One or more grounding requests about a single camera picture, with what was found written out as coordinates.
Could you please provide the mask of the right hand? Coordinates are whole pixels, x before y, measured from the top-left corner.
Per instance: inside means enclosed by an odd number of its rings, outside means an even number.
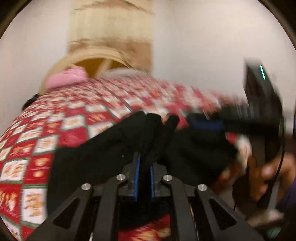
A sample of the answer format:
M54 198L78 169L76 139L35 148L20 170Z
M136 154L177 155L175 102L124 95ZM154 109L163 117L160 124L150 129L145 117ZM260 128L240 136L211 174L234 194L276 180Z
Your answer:
M277 199L280 201L285 196L295 180L295 157L291 153L285 153L284 158L275 157L271 162L259 167L253 156L248 159L250 197L258 201L268 189L267 182L275 178L280 168L280 186Z

